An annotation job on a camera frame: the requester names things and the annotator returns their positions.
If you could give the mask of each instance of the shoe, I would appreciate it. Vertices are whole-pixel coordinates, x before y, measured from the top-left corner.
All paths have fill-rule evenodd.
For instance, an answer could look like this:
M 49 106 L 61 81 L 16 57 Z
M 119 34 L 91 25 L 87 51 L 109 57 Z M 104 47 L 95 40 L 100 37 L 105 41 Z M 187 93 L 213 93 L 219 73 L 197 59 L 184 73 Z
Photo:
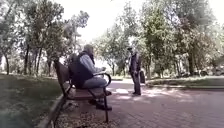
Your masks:
M 96 104 L 96 109 L 100 109 L 100 110 L 107 110 L 107 111 L 111 111 L 112 107 L 107 105 L 107 108 L 104 106 L 104 104 L 102 103 L 97 103 Z
M 91 104 L 91 105 L 96 105 L 97 102 L 96 102 L 96 100 L 89 100 L 89 104 Z
M 140 93 L 133 93 L 133 96 L 141 96 Z

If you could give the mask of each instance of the bag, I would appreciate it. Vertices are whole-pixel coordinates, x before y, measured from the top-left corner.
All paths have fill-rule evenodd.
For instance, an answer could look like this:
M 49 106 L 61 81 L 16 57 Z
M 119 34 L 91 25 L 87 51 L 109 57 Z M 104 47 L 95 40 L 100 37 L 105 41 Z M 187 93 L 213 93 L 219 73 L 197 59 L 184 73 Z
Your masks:
M 140 71 L 140 83 L 145 83 L 145 74 L 143 71 Z

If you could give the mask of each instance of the paved path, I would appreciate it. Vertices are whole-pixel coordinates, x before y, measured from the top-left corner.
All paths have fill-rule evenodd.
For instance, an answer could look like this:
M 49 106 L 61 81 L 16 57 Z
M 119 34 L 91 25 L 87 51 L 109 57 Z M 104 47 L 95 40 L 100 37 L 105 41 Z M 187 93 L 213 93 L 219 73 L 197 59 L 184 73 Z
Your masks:
M 151 90 L 143 86 L 142 96 L 132 97 L 132 88 L 129 82 L 111 84 L 108 89 L 113 95 L 108 100 L 113 111 L 109 116 L 115 125 L 98 127 L 224 128 L 223 92 Z M 97 114 L 104 119 L 104 113 Z

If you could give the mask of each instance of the dark jacket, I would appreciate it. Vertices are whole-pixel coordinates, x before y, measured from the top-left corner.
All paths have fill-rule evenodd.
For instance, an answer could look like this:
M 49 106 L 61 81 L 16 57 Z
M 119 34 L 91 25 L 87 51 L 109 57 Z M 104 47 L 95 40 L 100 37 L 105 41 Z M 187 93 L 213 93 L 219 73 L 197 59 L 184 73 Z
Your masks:
M 94 63 L 93 56 L 83 51 L 78 55 L 76 60 L 69 65 L 71 83 L 79 89 L 82 88 L 82 85 L 85 83 L 86 80 L 91 79 L 93 77 L 93 74 L 80 62 L 80 58 L 83 55 L 88 55 Z
M 138 55 L 138 53 L 136 52 L 131 56 L 130 65 L 129 65 L 129 72 L 130 73 L 133 73 L 134 71 L 139 72 L 140 70 L 141 70 L 141 58 Z

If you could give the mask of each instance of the path curb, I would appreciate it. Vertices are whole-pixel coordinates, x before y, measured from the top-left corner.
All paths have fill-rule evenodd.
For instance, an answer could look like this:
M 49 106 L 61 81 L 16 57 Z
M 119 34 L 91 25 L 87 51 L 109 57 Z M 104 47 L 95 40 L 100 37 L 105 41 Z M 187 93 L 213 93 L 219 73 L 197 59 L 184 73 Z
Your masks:
M 165 88 L 179 90 L 204 90 L 204 91 L 224 91 L 224 86 L 163 86 L 163 85 L 147 85 L 149 88 Z

